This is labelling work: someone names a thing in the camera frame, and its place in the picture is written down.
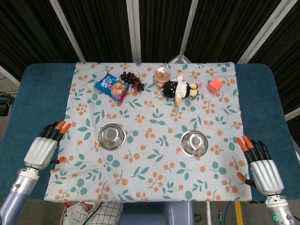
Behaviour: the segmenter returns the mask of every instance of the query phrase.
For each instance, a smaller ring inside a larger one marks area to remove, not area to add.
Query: gray floor
[[[13,83],[7,78],[0,81],[0,91],[17,90]],[[3,140],[9,117],[0,117],[0,145]],[[213,225],[219,225],[219,212],[224,217],[228,202],[211,202],[211,219]],[[289,201],[290,208],[295,215],[300,217],[300,200]],[[244,225],[272,225],[272,220],[264,204],[241,203]],[[28,201],[25,205],[17,225],[59,225],[64,205],[60,203],[46,201]],[[195,203],[195,212],[202,216],[202,220],[196,225],[206,225],[206,206],[205,202]],[[236,224],[234,203],[230,204],[227,212],[227,225]]]

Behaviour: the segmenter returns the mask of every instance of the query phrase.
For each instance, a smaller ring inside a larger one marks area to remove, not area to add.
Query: yellow floor marking
[[[240,202],[234,202],[237,225],[244,225]]]

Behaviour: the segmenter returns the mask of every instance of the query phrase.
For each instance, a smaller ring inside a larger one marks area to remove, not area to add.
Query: orange block
[[[220,82],[217,78],[215,78],[209,83],[207,88],[211,93],[216,94],[217,91],[221,89],[222,85],[223,85],[222,82]]]

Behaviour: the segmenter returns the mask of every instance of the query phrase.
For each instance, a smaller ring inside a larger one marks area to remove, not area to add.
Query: stainless steel bowl
[[[126,133],[119,124],[110,123],[102,127],[98,139],[102,148],[115,151],[124,144]]]
[[[208,149],[206,136],[197,130],[185,132],[180,139],[180,144],[184,153],[191,157],[203,156]]]

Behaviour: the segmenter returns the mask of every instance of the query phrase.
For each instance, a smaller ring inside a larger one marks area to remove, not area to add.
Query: stuffed doll
[[[183,81],[183,73],[180,73],[178,77],[172,81],[168,81],[164,84],[163,93],[168,98],[175,97],[176,105],[180,105],[181,99],[188,96],[196,97],[198,95],[198,85],[196,83],[190,83]]]

